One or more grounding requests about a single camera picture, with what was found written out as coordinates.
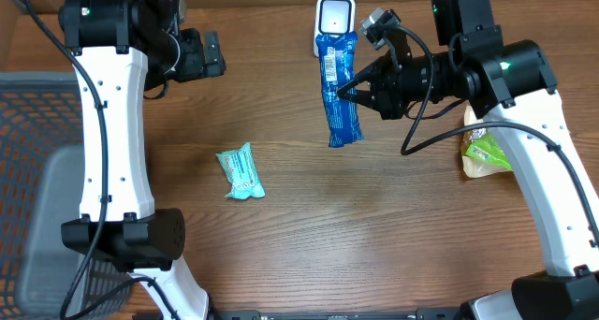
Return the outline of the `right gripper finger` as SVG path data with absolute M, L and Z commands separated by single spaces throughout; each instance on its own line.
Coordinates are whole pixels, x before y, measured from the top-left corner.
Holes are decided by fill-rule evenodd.
M 382 119 L 388 118 L 388 96 L 384 92 L 362 91 L 352 89 L 347 95 L 339 98 L 377 111 Z
M 353 79 L 343 85 L 337 91 L 337 95 L 347 95 L 350 90 L 355 89 L 365 81 L 377 82 L 383 78 L 383 70 L 388 67 L 388 65 L 389 58 L 386 55 L 378 57 L 372 63 L 361 69 Z

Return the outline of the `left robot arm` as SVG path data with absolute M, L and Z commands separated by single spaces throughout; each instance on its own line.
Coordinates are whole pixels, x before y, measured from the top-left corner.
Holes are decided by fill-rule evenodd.
M 183 214 L 156 208 L 146 169 L 146 92 L 226 71 L 217 34 L 184 28 L 183 18 L 183 0 L 65 0 L 61 7 L 84 143 L 79 214 L 61 236 L 86 260 L 142 284 L 165 318 L 210 319 L 210 297 L 183 258 Z

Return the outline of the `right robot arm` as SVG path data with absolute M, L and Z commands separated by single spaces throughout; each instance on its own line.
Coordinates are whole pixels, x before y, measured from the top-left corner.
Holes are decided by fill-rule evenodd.
M 431 0 L 444 51 L 414 57 L 416 35 L 392 10 L 377 9 L 361 33 L 387 53 L 359 71 L 339 97 L 403 117 L 413 102 L 466 100 L 476 127 L 505 153 L 543 253 L 541 272 L 464 302 L 460 319 L 594 319 L 598 315 L 598 196 L 577 154 L 557 79 L 531 40 L 505 44 L 490 0 Z

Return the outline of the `teal snack packet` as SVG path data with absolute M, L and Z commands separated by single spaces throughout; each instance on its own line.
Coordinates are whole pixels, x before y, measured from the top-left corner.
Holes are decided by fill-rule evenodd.
M 257 173 L 250 142 L 246 142 L 238 150 L 218 153 L 216 157 L 231 184 L 226 198 L 245 200 L 249 197 L 263 198 L 266 196 Z

